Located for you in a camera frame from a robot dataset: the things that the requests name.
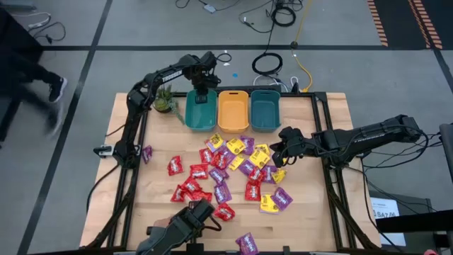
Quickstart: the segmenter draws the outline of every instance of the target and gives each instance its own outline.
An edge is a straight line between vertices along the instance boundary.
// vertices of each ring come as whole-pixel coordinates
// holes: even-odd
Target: yellow cable
[[[302,14],[302,19],[300,20],[300,24],[299,24],[299,30],[297,31],[297,34],[296,34],[296,40],[295,42],[298,41],[299,39],[299,36],[300,36],[300,32],[302,31],[302,26],[304,25],[304,21],[305,21],[305,18],[306,18],[306,15],[308,14],[309,12],[309,9],[310,9],[310,6],[311,6],[311,3],[312,3],[313,0],[309,0],[309,3],[305,6],[305,10],[304,10],[304,13]],[[292,56],[296,59],[297,61],[297,64],[299,65],[299,67],[309,76],[309,85],[304,88],[304,89],[301,89],[300,91],[301,92],[308,92],[311,85],[313,84],[313,77],[311,76],[309,70],[307,70],[299,61],[299,59],[297,58],[297,56],[294,54],[293,50],[291,49],[291,54]]]

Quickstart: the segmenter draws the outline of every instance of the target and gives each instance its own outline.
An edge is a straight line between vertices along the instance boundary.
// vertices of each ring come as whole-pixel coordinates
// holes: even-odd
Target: sneaker
[[[58,130],[61,128],[63,122],[63,105],[61,103],[57,104],[56,113],[51,113],[47,117],[45,128],[46,134],[49,137],[55,136]]]
[[[63,96],[63,90],[66,88],[68,80],[66,78],[60,78],[57,84],[50,85],[49,102],[56,103]]]

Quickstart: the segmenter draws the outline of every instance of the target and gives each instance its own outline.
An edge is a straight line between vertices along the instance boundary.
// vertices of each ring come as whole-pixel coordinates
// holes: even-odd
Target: black floor line
[[[64,124],[62,127],[62,131],[59,134],[57,144],[55,146],[54,152],[52,154],[52,158],[49,163],[49,167],[47,168],[47,172],[44,177],[44,181],[42,182],[40,192],[38,194],[38,199],[35,202],[35,207],[31,213],[30,219],[28,221],[27,227],[23,234],[21,244],[18,249],[18,255],[24,255],[28,253],[28,249],[30,248],[30,243],[33,239],[33,235],[35,234],[36,227],[38,225],[38,221],[41,216],[42,209],[44,208],[45,201],[47,199],[47,195],[49,194],[50,186],[52,185],[52,180],[54,178],[55,172],[57,170],[58,161],[60,156],[62,155],[64,143],[66,142],[66,138],[68,136],[69,128],[71,127],[72,120],[74,119],[74,114],[76,112],[77,104],[79,103],[80,95],[84,89],[85,80],[88,76],[88,71],[90,70],[91,63],[93,61],[94,53],[96,51],[96,45],[99,43],[99,39],[101,38],[101,33],[103,31],[105,21],[107,20],[108,12],[110,7],[112,6],[113,0],[107,0],[104,6],[104,10],[102,12],[101,19],[99,20],[98,28],[96,29],[96,33],[93,38],[93,42],[91,43],[90,50],[88,56],[86,57],[84,67],[81,70],[79,82],[77,84],[76,90],[72,97],[71,103],[69,105],[69,110],[64,120]]]
[[[91,46],[44,46],[47,51],[87,51]],[[105,51],[170,51],[170,50],[265,50],[266,45],[99,45]],[[382,45],[299,45],[298,50],[426,50],[425,48],[384,47]],[[269,45],[269,50],[289,50],[289,45]]]
[[[453,92],[453,76],[452,76],[452,73],[450,72],[450,68],[448,67],[448,64],[445,62],[444,56],[442,56],[442,53],[440,52],[440,50],[437,50],[437,49],[434,50],[434,55],[436,56],[437,62],[440,65],[440,69],[442,70],[442,73],[444,73],[448,86],[450,86],[450,89]]]

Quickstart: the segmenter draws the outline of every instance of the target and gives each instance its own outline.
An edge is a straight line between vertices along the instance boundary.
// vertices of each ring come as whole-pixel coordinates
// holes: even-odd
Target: plastic bin
[[[219,94],[219,127],[223,132],[240,133],[248,127],[248,94],[223,91]]]
[[[274,132],[280,125],[280,94],[257,90],[251,94],[251,124],[253,131]]]
[[[217,93],[213,90],[207,92],[206,103],[195,103],[197,91],[187,93],[185,102],[185,124],[194,131],[212,131],[217,122]]]

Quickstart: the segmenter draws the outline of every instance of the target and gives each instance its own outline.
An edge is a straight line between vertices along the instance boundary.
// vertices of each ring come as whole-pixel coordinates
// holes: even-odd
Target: floor
[[[210,3],[221,8],[232,1]],[[69,88],[62,101],[69,117],[62,134],[49,140],[42,135],[41,116],[27,105],[19,108],[0,150],[4,166],[0,203],[5,205],[0,210],[0,247],[4,253],[79,246],[86,196],[99,163],[92,149],[103,143],[116,93],[128,92],[145,74],[173,64],[185,54],[201,55],[208,48],[216,55],[228,50],[233,57],[229,66],[216,68],[222,85],[251,85],[255,78],[251,63],[262,52],[260,45],[266,44],[268,35],[240,24],[237,15],[259,2],[265,3],[243,1],[209,14],[198,1],[191,1],[184,9],[168,0],[35,1],[38,11],[50,12],[52,20],[61,21],[67,29],[66,38],[49,47],[40,63],[68,78]],[[257,29],[269,28],[264,9],[246,15]],[[296,24],[301,16],[302,12],[297,13]],[[39,21],[38,17],[20,17],[18,21],[27,25],[36,19]],[[297,25],[276,27],[271,45],[288,45],[296,32]],[[55,28],[49,33],[59,36],[60,31]],[[92,44],[114,47],[95,51]],[[453,119],[449,110],[453,93],[432,51],[360,47],[380,45],[365,0],[314,0],[299,44],[335,46],[313,46],[313,50],[295,54],[313,75],[311,91],[346,93],[355,127],[406,114],[413,116],[426,133],[434,133],[440,124]],[[135,51],[121,47],[131,45],[145,47]],[[163,47],[167,45],[174,47],[168,50]],[[237,50],[237,45],[247,47]],[[272,52],[282,55],[280,77],[285,83],[291,76],[299,77],[300,84],[308,82],[288,50]],[[453,52],[442,51],[442,56],[453,66]],[[272,61],[261,62],[258,68],[272,66]],[[173,84],[179,91],[191,87],[184,79]],[[31,86],[42,96],[47,93],[47,86],[40,82]],[[399,152],[405,147],[390,144],[379,151]],[[375,165],[382,159],[372,155],[365,163]],[[387,192],[429,198],[438,210],[453,208],[453,185],[441,147],[429,149],[410,164],[369,170],[368,176]]]

